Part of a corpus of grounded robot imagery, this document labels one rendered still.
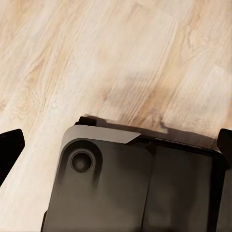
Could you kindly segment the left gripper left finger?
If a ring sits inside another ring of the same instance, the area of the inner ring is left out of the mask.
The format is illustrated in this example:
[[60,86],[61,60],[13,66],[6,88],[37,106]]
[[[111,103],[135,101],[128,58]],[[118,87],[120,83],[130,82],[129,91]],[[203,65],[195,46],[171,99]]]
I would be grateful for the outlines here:
[[25,147],[21,129],[0,134],[0,187]]

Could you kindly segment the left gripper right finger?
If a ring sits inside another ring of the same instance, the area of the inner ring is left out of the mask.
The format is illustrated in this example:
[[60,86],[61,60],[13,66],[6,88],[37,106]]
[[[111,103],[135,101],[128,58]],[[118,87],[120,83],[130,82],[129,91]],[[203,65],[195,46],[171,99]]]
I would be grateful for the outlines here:
[[232,130],[222,128],[218,134],[217,147],[232,168]]

